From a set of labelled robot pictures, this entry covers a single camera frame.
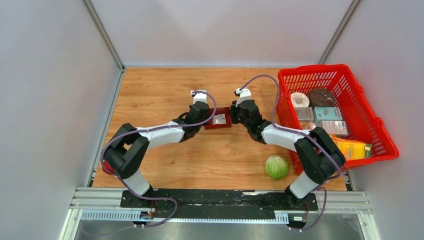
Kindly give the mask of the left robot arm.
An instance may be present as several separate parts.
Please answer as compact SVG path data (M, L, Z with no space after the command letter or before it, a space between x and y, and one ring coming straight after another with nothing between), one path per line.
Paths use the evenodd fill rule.
M197 101L190 105L188 112L166 124L136 128L125 123L103 148L102 168L118 177L132 191L136 204L148 207L153 201L153 194L149 191L152 187L140 171L147 150L193 138L210 117L209 105Z

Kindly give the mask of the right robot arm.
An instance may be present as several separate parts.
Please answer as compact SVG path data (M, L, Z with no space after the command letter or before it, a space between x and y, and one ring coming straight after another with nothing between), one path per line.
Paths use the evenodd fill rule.
M242 124L255 142L276 145L297 153L303 171L283 194L285 204L293 210L299 209L313 190L331 177L340 175L341 168L346 164L341 150L321 127L300 130L274 124L262 117L254 100L241 103L234 100L229 114L232 123Z

